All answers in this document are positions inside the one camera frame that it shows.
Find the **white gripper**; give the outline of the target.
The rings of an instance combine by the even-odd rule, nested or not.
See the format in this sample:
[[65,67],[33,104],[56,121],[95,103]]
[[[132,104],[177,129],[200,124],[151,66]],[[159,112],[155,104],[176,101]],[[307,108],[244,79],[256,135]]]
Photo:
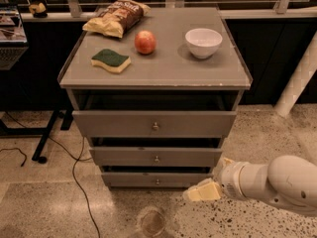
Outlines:
[[[247,162],[234,162],[228,158],[223,159],[222,165],[224,168],[219,173],[219,183],[228,197],[237,200],[247,199],[240,185],[240,174],[246,164]],[[220,185],[211,178],[207,178],[187,189],[183,193],[183,198],[189,201],[218,200],[222,196]]]

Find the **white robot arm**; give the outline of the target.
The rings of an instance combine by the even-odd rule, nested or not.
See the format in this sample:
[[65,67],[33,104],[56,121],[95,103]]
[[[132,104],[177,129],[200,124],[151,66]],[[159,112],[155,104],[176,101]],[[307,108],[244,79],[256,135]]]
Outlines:
[[316,217],[317,166],[296,156],[280,156],[268,164],[224,159],[217,181],[206,178],[183,193],[192,202],[218,200],[223,195]]

